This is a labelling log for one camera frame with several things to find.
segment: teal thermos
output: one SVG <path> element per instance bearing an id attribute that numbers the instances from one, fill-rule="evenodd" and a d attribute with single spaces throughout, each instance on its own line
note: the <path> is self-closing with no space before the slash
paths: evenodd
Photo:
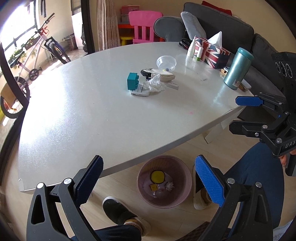
<path id="1" fill-rule="evenodd" d="M 232 65 L 224 78 L 225 84 L 236 90 L 248 72 L 254 56 L 243 48 L 239 48 L 232 61 Z"/>

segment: screw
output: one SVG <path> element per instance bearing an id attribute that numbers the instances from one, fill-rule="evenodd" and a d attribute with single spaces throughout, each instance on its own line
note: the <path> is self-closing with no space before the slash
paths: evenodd
<path id="1" fill-rule="evenodd" d="M 70 184 L 72 182 L 71 178 L 66 178 L 64 184 Z"/>
<path id="2" fill-rule="evenodd" d="M 43 183 L 38 183 L 38 184 L 37 184 L 37 188 L 38 188 L 38 189 L 43 188 L 43 186 L 44 186 Z"/>
<path id="3" fill-rule="evenodd" d="M 227 179 L 227 182 L 229 183 L 229 184 L 234 184 L 235 183 L 235 180 L 233 179 L 233 178 L 228 178 Z"/>
<path id="4" fill-rule="evenodd" d="M 256 185 L 256 187 L 258 187 L 258 188 L 261 188 L 261 187 L 262 187 L 261 182 L 256 182 L 255 185 Z"/>

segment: union jack tissue box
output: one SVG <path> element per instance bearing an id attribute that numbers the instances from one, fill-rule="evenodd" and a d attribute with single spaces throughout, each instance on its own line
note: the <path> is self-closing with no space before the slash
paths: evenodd
<path id="1" fill-rule="evenodd" d="M 223 69 L 226 66 L 230 57 L 230 52 L 228 50 L 213 45 L 204 38 L 195 37 L 195 58 L 200 47 L 203 47 L 202 56 L 200 58 L 202 61 L 206 62 L 214 69 Z"/>

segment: sock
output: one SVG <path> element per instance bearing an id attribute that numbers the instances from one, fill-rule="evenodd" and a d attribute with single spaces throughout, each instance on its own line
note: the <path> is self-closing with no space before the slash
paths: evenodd
<path id="1" fill-rule="evenodd" d="M 139 221 L 137 221 L 136 219 L 126 220 L 124 222 L 124 225 L 132 225 L 132 226 L 136 227 L 138 230 L 140 230 L 141 234 L 143 233 L 143 228 L 142 228 L 141 224 L 139 223 Z"/>

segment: white cabinet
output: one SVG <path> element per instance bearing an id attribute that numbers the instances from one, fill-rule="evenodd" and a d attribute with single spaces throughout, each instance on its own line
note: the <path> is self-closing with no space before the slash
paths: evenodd
<path id="1" fill-rule="evenodd" d="M 72 15 L 72 24 L 73 24 L 73 30 L 74 30 L 74 35 L 75 35 L 77 47 L 79 49 L 82 49 L 83 44 L 82 44 L 82 39 L 81 39 L 81 34 L 82 34 L 81 12 Z"/>

